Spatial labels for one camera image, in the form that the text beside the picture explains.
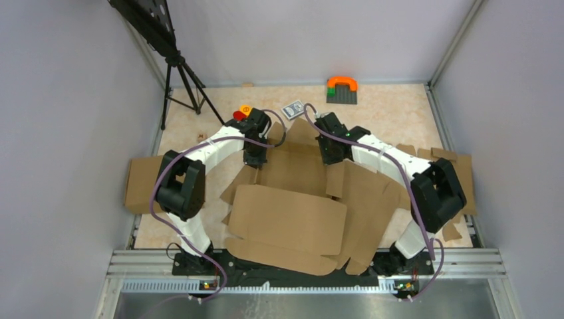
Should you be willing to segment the large cardboard box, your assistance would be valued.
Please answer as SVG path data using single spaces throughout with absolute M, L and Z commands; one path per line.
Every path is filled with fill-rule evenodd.
M 359 275 L 374 264 L 403 185 L 349 161 L 324 165 L 308 146 L 271 150 L 221 195 L 231 205 L 224 245 L 238 259 L 316 276 Z

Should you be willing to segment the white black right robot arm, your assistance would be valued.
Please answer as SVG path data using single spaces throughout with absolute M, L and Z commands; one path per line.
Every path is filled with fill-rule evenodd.
M 313 122 L 325 164 L 351 160 L 375 169 L 405 188 L 412 219 L 377 265 L 386 276 L 407 274 L 417 256 L 432 248 L 432 239 L 467 204 L 454 165 L 445 158 L 428 160 L 379 140 L 360 126 L 352 129 L 333 112 L 316 114 Z

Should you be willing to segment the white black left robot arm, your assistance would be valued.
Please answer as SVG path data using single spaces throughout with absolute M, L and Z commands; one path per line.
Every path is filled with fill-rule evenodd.
M 167 213 L 167 224 L 182 240 L 181 248 L 189 254 L 188 266 L 196 274 L 206 274 L 213 266 L 213 257 L 206 252 L 211 241 L 199 216 L 206 199 L 206 175 L 237 152 L 243 153 L 245 165 L 262 168 L 270 148 L 267 136 L 272 120 L 267 113 L 252 108 L 196 146 L 182 152 L 170 150 L 162 157 L 150 201 Z

